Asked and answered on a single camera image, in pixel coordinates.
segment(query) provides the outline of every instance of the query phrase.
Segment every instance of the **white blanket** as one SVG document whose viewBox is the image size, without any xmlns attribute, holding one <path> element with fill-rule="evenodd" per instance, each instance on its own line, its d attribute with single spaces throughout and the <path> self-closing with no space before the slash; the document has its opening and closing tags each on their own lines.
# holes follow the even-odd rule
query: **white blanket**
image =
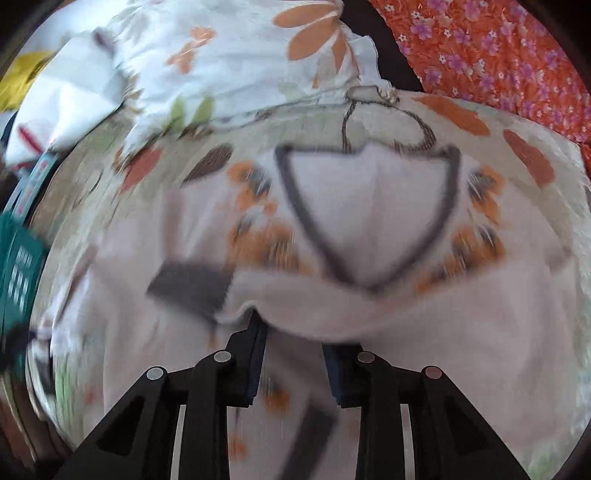
<svg viewBox="0 0 591 480">
<path fill-rule="evenodd" d="M 275 397 L 263 388 L 265 403 L 241 413 L 246 427 L 230 436 L 241 460 L 233 478 L 276 478 L 310 402 L 339 419 L 315 475 L 352 478 L 351 419 L 330 402 L 318 344 L 297 337 L 359 340 L 404 368 L 436 364 L 513 452 L 542 445 L 574 409 L 576 263 L 493 169 L 454 147 L 424 155 L 374 143 L 352 155 L 280 147 L 233 159 L 113 223 L 83 254 L 40 333 L 52 330 L 55 353 L 105 333 L 108 410 L 149 367 L 188 368 L 222 348 L 241 328 L 239 313 L 256 306 L 290 335 L 272 335 L 265 360 L 265 381 L 282 388 L 270 389 Z M 212 277 L 194 286 L 216 331 L 147 296 L 171 260 L 220 278 L 233 272 L 225 285 Z M 208 303 L 220 285 L 222 303 Z M 277 398 L 287 408 L 280 430 Z"/>
</svg>

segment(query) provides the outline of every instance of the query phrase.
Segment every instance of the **orange floral fabric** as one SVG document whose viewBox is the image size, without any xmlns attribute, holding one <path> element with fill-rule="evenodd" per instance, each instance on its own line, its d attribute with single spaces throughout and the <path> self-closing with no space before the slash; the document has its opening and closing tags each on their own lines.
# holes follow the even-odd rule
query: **orange floral fabric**
<svg viewBox="0 0 591 480">
<path fill-rule="evenodd" d="M 370 0 L 427 93 L 484 103 L 581 144 L 591 98 L 556 40 L 515 0 Z"/>
</svg>

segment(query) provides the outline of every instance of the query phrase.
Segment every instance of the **orange leaf print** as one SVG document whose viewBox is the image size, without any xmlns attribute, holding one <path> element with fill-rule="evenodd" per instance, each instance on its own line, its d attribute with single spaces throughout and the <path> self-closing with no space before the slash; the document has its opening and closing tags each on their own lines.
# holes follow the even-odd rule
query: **orange leaf print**
<svg viewBox="0 0 591 480">
<path fill-rule="evenodd" d="M 244 460 L 248 454 L 246 443 L 235 433 L 228 434 L 228 460 Z"/>
<path fill-rule="evenodd" d="M 290 41 L 287 57 L 290 60 L 302 60 L 316 53 L 339 28 L 335 17 L 317 21 L 299 31 Z"/>
<path fill-rule="evenodd" d="M 540 150 L 529 145 L 512 130 L 503 130 L 503 137 L 511 150 L 527 167 L 538 187 L 544 187 L 554 181 L 554 169 L 550 160 Z"/>
<path fill-rule="evenodd" d="M 216 31 L 212 28 L 195 27 L 189 32 L 189 34 L 191 35 L 191 38 L 198 43 L 198 45 L 195 45 L 195 48 L 199 48 L 215 37 Z"/>
<path fill-rule="evenodd" d="M 347 42 L 345 40 L 345 35 L 342 32 L 339 33 L 336 42 L 332 46 L 332 51 L 335 56 L 335 68 L 338 72 L 345 59 L 345 53 L 347 52 Z"/>
<path fill-rule="evenodd" d="M 300 5 L 281 12 L 273 19 L 273 25 L 281 28 L 301 27 L 311 24 L 325 15 L 334 13 L 338 15 L 337 6 L 334 4 Z"/>
<path fill-rule="evenodd" d="M 175 64 L 181 75 L 186 75 L 191 71 L 193 59 L 195 57 L 195 50 L 199 47 L 203 47 L 215 37 L 216 31 L 212 28 L 195 27 L 189 32 L 189 35 L 192 40 L 185 43 L 178 53 L 170 56 L 166 61 L 166 65 Z"/>
<path fill-rule="evenodd" d="M 166 61 L 166 65 L 175 64 L 178 68 L 178 72 L 181 75 L 186 75 L 191 71 L 191 65 L 193 64 L 193 58 L 195 57 L 195 52 L 193 50 L 193 42 L 190 41 L 183 45 L 181 50 L 172 55 Z"/>
<path fill-rule="evenodd" d="M 141 182 L 156 166 L 161 154 L 161 148 L 144 148 L 135 157 L 134 162 L 127 171 L 125 180 L 119 189 L 119 194 L 127 192 L 131 187 Z"/>
<path fill-rule="evenodd" d="M 491 134 L 488 126 L 478 118 L 478 114 L 452 102 L 449 98 L 439 95 L 425 95 L 415 98 L 417 102 L 428 106 L 435 113 L 451 120 L 458 128 L 480 137 Z"/>
</svg>

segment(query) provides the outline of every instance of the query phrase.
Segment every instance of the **green leaf print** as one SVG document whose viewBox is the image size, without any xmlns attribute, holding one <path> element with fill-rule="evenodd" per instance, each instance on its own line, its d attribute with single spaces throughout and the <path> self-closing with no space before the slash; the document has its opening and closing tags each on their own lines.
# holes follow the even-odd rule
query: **green leaf print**
<svg viewBox="0 0 591 480">
<path fill-rule="evenodd" d="M 170 114 L 168 121 L 165 125 L 166 130 L 170 130 L 174 133 L 181 133 L 185 128 L 185 102 L 181 97 L 173 102 L 170 107 Z"/>
<path fill-rule="evenodd" d="M 215 98 L 205 97 L 201 104 L 197 107 L 195 115 L 193 115 L 193 120 L 191 120 L 191 125 L 196 127 L 197 125 L 206 124 L 209 122 L 213 115 L 214 103 Z"/>
</svg>

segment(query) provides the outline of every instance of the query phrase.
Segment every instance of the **white floral fabric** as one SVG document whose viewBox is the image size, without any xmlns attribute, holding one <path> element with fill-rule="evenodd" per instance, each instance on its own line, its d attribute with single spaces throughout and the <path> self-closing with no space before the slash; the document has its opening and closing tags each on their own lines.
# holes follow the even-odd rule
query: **white floral fabric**
<svg viewBox="0 0 591 480">
<path fill-rule="evenodd" d="M 244 124 L 300 100 L 342 103 L 346 86 L 389 87 L 371 39 L 339 21 L 342 7 L 341 0 L 132 0 L 108 26 L 129 79 L 126 103 L 138 115 L 120 166 L 164 131 Z"/>
</svg>

